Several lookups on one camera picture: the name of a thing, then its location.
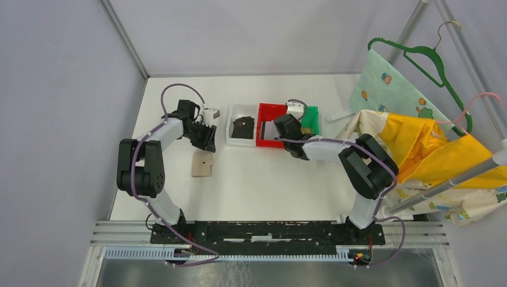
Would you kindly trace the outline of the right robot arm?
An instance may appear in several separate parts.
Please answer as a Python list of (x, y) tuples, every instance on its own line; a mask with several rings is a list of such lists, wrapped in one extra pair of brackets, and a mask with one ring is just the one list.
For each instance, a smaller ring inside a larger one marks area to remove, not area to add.
[(367, 133), (353, 141), (303, 134), (301, 123), (291, 114), (277, 117), (274, 126), (291, 156), (342, 165), (357, 192), (352, 211), (346, 218), (345, 235), (353, 244), (366, 240), (381, 198), (397, 185), (398, 166), (386, 150)]

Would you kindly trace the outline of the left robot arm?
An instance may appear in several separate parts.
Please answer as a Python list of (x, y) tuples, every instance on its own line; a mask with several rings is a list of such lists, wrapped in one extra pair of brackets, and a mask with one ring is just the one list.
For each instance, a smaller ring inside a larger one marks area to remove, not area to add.
[(201, 108), (190, 100), (180, 100), (177, 109), (164, 114), (152, 130), (138, 139), (123, 139), (119, 143), (118, 189), (141, 201), (158, 224), (166, 225), (164, 234), (172, 243), (182, 243), (188, 228), (181, 223), (183, 211), (164, 189), (163, 151), (174, 141), (187, 138), (192, 146), (214, 153), (215, 122), (220, 114), (218, 109)]

